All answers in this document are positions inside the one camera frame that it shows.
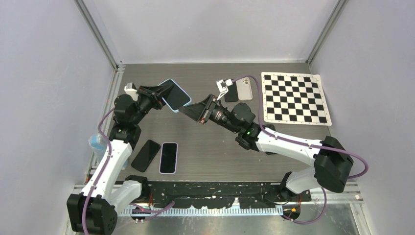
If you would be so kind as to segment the phone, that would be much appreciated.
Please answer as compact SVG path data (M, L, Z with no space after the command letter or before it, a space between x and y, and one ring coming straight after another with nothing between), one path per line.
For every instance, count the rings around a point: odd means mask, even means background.
M177 169L178 144L164 142L161 145L160 174L175 174Z
M159 84L159 86L163 85L173 86L169 94L162 98L165 104L172 110L172 112L178 113L180 107L186 106L191 103L191 97L173 79L167 79Z

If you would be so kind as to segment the black smartphone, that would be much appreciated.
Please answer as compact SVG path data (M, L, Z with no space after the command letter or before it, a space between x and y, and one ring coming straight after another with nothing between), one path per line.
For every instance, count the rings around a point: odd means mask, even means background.
M228 86L228 92L224 95L225 102L237 102L238 98L238 91L236 84L232 84Z

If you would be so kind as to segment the beige phone case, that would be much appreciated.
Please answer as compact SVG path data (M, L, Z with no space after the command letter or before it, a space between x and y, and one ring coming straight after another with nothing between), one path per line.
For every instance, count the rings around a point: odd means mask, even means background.
M248 77L241 78L236 81L236 88L238 99L241 101L252 100L253 93L251 88L250 79Z

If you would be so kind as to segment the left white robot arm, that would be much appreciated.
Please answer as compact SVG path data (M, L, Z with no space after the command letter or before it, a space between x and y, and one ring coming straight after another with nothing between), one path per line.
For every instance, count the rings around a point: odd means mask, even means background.
M113 117L110 134L106 136L98 127L107 142L102 160L81 192L68 197L69 221L74 232L110 235L115 230L120 212L135 200L143 203L149 199L150 187L145 177L129 176L120 188L113 188L141 135L138 124L151 109L163 108L165 103L162 98L169 95L173 86L136 88L133 83L127 86L132 89L118 96L114 107L104 116Z

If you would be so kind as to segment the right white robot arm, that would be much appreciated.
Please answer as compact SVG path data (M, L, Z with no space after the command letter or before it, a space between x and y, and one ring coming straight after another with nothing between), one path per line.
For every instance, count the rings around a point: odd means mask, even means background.
M235 133L235 140L244 149L280 154L309 165L305 170L285 174L279 194L286 201L313 188L344 191L353 159L336 138L307 140L276 132L255 123L255 114L246 103L238 103L230 111L212 94L179 111L201 124L210 120Z

